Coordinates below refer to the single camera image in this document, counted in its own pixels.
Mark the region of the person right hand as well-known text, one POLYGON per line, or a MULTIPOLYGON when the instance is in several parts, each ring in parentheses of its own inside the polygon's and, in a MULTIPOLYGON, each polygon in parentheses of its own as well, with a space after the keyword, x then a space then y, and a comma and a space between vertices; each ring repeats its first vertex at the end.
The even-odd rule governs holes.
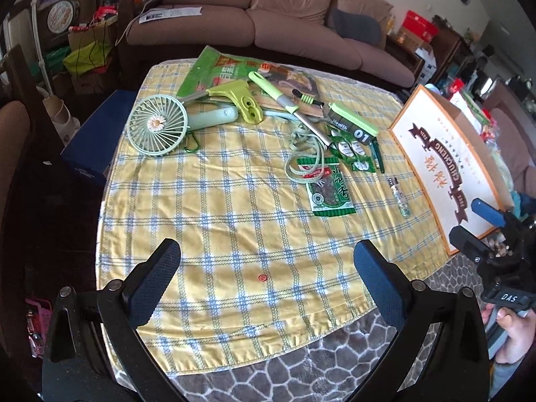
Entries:
POLYGON ((496 322, 508 338, 494 357, 496 363, 514 364, 524 358, 535 338, 535 320, 534 310, 529 310, 525 317, 508 308, 498 310, 496 322))

